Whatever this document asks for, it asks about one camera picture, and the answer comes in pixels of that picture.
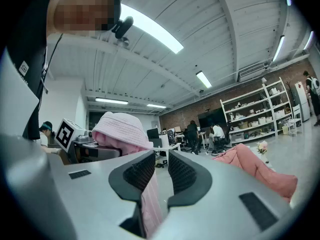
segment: pink bucket hat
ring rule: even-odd
[[[95,138],[98,133],[144,150],[150,150],[154,146],[149,142],[140,120],[126,113],[106,112],[92,130],[93,138],[99,143]]]

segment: black rectangular strip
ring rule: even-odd
[[[71,173],[69,173],[69,176],[70,176],[71,180],[74,180],[76,178],[80,178],[80,177],[83,177],[83,176],[86,176],[86,175],[89,175],[89,174],[91,174],[90,171],[81,170],[81,171],[77,171],[77,172],[71,172]]]
[[[278,219],[253,192],[239,195],[239,198],[262,231],[277,222]]]

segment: white refrigerator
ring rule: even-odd
[[[306,90],[301,82],[297,82],[294,85],[292,88],[292,94],[295,104],[300,105],[302,121],[307,121],[310,118],[310,108],[307,100]]]

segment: fluorescent light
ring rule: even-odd
[[[150,19],[141,12],[125,5],[121,4],[121,15],[120,20],[124,20],[126,17],[133,17],[133,25],[137,28],[147,32],[149,35],[158,39],[161,43],[167,46],[171,51],[177,54],[184,47],[178,42],[168,31],[166,31],[162,26],[156,23],[154,20]]]
[[[153,105],[153,104],[148,104],[146,105],[147,107],[154,107],[154,108],[160,108],[160,109],[165,109],[166,106],[160,106],[160,105]]]
[[[280,53],[281,47],[282,47],[282,45],[284,44],[284,41],[285,41],[285,36],[282,35],[282,36],[280,37],[280,42],[279,42],[278,48],[276,49],[275,55],[274,55],[274,57],[273,57],[273,60],[272,60],[273,62],[277,59],[277,57],[278,57],[278,55],[279,55],[279,53]]]
[[[286,4],[288,5],[288,6],[290,6],[291,5],[291,0],[286,0]]]
[[[304,50],[307,49],[307,47],[308,47],[308,45],[310,44],[311,39],[312,39],[313,36],[314,36],[314,32],[311,31],[311,32],[310,32],[310,35],[309,35],[308,42],[306,42],[306,44],[305,44],[305,46],[304,46],[304,48],[303,48]]]
[[[212,86],[208,78],[205,76],[205,74],[202,71],[199,71],[195,75],[201,80],[202,83],[204,83],[205,87],[210,88]]]
[[[123,104],[127,105],[128,101],[123,100],[116,100],[116,99],[107,99],[107,98],[95,98],[96,102],[106,102],[106,103],[116,103],[116,104]]]

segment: person with teal headband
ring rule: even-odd
[[[52,123],[49,121],[44,122],[39,128],[40,139],[36,139],[35,142],[40,144],[44,152],[46,153],[57,153],[59,148],[49,148],[48,138],[52,132]]]

